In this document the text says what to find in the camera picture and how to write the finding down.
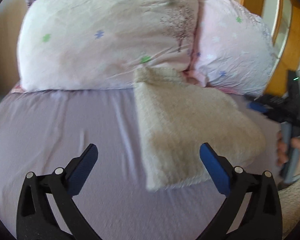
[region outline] bed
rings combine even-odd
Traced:
[[[274,33],[280,21],[274,21]],[[279,95],[285,88],[272,84],[284,83],[286,67],[282,66],[286,64],[280,61],[289,37],[280,47],[280,60],[267,88]],[[299,61],[300,55],[293,67],[298,68]],[[279,125],[246,109],[243,97],[232,97],[266,136],[266,151],[246,170],[269,170],[277,177]],[[99,160],[74,202],[103,239],[196,239],[224,201],[212,181],[146,191],[132,89],[9,93],[0,103],[0,239],[16,235],[16,210],[25,174],[43,175],[64,167],[89,143],[97,145]],[[67,231],[53,199],[49,201],[58,224]],[[231,230],[238,227],[248,201],[247,196]]]

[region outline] beige towel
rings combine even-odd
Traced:
[[[233,166],[245,167],[264,151],[261,130],[230,96],[183,83],[169,68],[144,67],[134,75],[148,190],[206,181],[209,174],[199,157],[202,143]]]

